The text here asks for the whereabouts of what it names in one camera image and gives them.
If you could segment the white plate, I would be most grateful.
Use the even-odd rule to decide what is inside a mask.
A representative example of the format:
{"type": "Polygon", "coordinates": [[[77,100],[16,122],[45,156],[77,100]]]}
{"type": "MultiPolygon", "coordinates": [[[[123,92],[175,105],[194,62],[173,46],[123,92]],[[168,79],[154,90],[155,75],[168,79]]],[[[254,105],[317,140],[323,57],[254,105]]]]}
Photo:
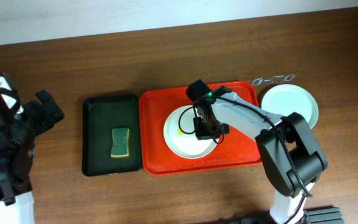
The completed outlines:
{"type": "Polygon", "coordinates": [[[169,149],[185,159],[199,159],[208,155],[217,144],[212,140],[197,140],[195,133],[178,135],[177,129],[190,133],[195,130],[194,111],[191,105],[174,110],[166,119],[163,127],[164,140],[169,149]]]}

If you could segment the light green plate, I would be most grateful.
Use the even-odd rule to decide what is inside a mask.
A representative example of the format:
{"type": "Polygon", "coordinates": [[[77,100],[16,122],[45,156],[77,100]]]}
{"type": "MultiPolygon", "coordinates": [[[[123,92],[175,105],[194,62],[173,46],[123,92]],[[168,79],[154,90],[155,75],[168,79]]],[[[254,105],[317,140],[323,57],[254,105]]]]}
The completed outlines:
{"type": "Polygon", "coordinates": [[[315,98],[300,86],[270,85],[257,95],[257,100],[265,111],[284,116],[293,112],[302,115],[311,129],[318,121],[319,108],[315,98]]]}

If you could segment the green and yellow sponge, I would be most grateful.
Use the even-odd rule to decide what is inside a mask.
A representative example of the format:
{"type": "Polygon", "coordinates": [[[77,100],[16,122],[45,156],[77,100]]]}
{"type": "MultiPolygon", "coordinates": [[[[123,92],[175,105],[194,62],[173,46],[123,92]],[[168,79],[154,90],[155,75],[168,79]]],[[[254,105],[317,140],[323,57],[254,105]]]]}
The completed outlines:
{"type": "Polygon", "coordinates": [[[114,128],[112,133],[111,157],[129,157],[129,128],[114,128]]]}

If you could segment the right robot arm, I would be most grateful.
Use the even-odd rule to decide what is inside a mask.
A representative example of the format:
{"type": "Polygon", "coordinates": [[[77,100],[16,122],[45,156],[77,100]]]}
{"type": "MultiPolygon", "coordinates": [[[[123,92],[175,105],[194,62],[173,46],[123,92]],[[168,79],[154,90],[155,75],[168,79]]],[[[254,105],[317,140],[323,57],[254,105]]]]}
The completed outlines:
{"type": "Polygon", "coordinates": [[[192,102],[197,140],[221,144],[233,127],[256,142],[265,174],[275,188],[267,221],[306,222],[303,207],[328,161],[304,117],[264,111],[230,88],[212,90],[202,80],[190,84],[185,93],[192,102]]]}

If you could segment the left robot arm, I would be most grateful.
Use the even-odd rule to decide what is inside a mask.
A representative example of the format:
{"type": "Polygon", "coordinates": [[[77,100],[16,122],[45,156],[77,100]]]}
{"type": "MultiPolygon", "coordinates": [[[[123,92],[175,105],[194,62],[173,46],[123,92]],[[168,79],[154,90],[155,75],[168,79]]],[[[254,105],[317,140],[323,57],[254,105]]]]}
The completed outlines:
{"type": "Polygon", "coordinates": [[[35,139],[65,114],[52,95],[41,90],[21,103],[12,78],[0,73],[0,223],[34,223],[30,170],[35,139]]]}

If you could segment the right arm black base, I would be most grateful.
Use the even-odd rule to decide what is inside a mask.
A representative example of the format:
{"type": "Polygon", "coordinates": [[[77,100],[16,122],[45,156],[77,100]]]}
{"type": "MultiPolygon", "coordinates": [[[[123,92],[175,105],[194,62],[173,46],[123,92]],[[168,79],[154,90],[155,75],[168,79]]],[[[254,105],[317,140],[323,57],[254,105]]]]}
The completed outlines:
{"type": "Polygon", "coordinates": [[[299,212],[285,224],[345,224],[338,207],[314,208],[299,212]]]}

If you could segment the red plastic tray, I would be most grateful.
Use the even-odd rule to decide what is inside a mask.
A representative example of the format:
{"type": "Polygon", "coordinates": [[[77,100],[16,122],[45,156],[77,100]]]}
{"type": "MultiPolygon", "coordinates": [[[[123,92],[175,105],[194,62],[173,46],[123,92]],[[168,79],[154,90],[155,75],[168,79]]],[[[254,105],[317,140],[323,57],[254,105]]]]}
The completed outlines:
{"type": "Polygon", "coordinates": [[[164,140],[163,126],[175,109],[191,106],[185,91],[185,86],[150,90],[139,99],[142,165],[147,173],[164,176],[262,163],[256,143],[233,127],[224,142],[202,158],[185,159],[172,152],[164,140]]]}

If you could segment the black plastic tray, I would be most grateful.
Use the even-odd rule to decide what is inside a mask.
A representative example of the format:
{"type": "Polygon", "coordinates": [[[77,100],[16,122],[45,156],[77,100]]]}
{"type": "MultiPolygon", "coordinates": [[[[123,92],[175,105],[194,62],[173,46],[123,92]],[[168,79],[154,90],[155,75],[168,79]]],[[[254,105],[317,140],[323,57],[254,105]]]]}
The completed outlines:
{"type": "Polygon", "coordinates": [[[137,171],[142,168],[138,97],[134,94],[88,98],[83,103],[82,173],[91,177],[137,171]],[[123,143],[116,149],[113,131],[127,128],[123,143]]]}

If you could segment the yellow stain on white plate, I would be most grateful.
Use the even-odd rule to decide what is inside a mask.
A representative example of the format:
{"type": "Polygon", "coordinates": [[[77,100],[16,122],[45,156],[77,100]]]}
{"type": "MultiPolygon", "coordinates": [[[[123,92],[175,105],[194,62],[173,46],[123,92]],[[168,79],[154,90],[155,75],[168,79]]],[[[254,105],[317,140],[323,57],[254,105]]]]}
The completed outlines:
{"type": "Polygon", "coordinates": [[[183,132],[182,132],[180,129],[177,129],[177,131],[178,131],[178,135],[179,135],[179,136],[184,135],[183,132]]]}

